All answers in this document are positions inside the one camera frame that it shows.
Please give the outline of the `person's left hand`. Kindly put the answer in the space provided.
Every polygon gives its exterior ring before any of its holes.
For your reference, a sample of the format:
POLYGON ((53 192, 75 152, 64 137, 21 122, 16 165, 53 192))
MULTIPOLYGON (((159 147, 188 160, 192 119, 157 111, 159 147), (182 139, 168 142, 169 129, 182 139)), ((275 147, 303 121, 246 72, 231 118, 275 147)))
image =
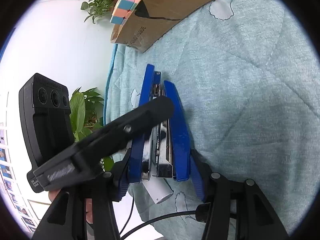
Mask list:
MULTIPOLYGON (((61 190, 53 190, 48 192, 48 198, 53 203, 55 198, 59 195, 61 190)), ((72 207, 72 215, 80 215, 80 220, 83 222, 84 217, 88 224, 93 224, 93 202, 92 198, 85 199, 85 205, 82 205, 82 202, 77 203, 78 199, 74 200, 74 205, 72 207)))

